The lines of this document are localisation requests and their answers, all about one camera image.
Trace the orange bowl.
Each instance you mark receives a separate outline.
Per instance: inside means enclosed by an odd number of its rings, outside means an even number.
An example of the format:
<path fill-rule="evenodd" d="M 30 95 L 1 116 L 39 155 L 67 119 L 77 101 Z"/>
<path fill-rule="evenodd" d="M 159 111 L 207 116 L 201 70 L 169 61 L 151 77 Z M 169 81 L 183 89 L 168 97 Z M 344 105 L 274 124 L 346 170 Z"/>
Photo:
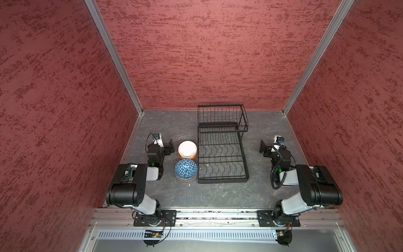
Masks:
<path fill-rule="evenodd" d="M 197 156 L 197 152 L 195 152 L 195 153 L 193 153 L 192 155 L 189 155 L 189 156 L 182 155 L 182 154 L 179 152 L 179 153 L 178 153 L 178 156 L 179 156 L 181 159 L 190 159 L 190 160 L 195 161 L 196 156 Z"/>

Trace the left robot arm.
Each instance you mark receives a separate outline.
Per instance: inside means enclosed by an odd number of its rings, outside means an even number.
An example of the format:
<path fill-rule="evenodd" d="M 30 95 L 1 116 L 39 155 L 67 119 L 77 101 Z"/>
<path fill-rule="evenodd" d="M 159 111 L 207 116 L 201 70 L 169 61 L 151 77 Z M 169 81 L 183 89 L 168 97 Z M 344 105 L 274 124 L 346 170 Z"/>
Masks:
<path fill-rule="evenodd" d="M 173 141 L 165 146 L 151 143 L 147 146 L 146 164 L 120 164 L 106 194 L 107 205 L 132 210 L 133 225 L 137 227 L 173 227 L 176 210 L 162 210 L 158 200 L 149 197 L 147 182 L 162 178 L 166 155 L 175 152 Z"/>

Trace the white bowl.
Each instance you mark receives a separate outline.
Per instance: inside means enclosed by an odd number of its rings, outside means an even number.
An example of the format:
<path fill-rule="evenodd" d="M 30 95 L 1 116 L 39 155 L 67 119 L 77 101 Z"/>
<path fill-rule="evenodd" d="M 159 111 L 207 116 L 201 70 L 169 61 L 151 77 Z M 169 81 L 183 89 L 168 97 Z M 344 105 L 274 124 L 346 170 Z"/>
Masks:
<path fill-rule="evenodd" d="M 197 145 L 192 141 L 183 141 L 178 147 L 178 152 L 185 156 L 192 155 L 197 152 Z"/>

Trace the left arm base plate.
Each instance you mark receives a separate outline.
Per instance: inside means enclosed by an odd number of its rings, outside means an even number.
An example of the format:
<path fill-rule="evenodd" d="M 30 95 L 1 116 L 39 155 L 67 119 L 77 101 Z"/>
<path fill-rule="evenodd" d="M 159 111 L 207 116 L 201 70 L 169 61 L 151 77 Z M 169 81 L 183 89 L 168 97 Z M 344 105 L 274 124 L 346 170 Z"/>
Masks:
<path fill-rule="evenodd" d="M 153 215 L 136 212 L 133 220 L 134 227 L 173 227 L 175 226 L 177 210 L 161 210 Z"/>

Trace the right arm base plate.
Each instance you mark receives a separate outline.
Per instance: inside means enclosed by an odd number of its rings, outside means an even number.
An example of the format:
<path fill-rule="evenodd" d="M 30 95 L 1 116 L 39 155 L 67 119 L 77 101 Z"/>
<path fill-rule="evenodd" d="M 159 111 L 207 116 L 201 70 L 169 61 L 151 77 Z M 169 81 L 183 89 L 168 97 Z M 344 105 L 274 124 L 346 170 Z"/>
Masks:
<path fill-rule="evenodd" d="M 299 217 L 297 215 L 285 215 L 275 213 L 273 210 L 258 210 L 257 220 L 260 227 L 300 227 Z"/>

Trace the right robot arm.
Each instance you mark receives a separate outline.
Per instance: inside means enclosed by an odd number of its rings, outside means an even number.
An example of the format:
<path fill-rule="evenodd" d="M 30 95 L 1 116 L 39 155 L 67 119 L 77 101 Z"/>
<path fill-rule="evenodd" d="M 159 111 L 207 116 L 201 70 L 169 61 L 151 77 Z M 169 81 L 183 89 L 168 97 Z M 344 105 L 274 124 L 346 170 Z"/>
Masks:
<path fill-rule="evenodd" d="M 284 186 L 297 187 L 295 195 L 278 200 L 272 210 L 257 211 L 260 227 L 300 227 L 299 217 L 311 210 L 340 206 L 343 194 L 325 166 L 292 165 L 291 152 L 278 136 L 268 146 L 260 142 L 259 152 L 271 161 L 270 184 L 275 191 Z"/>

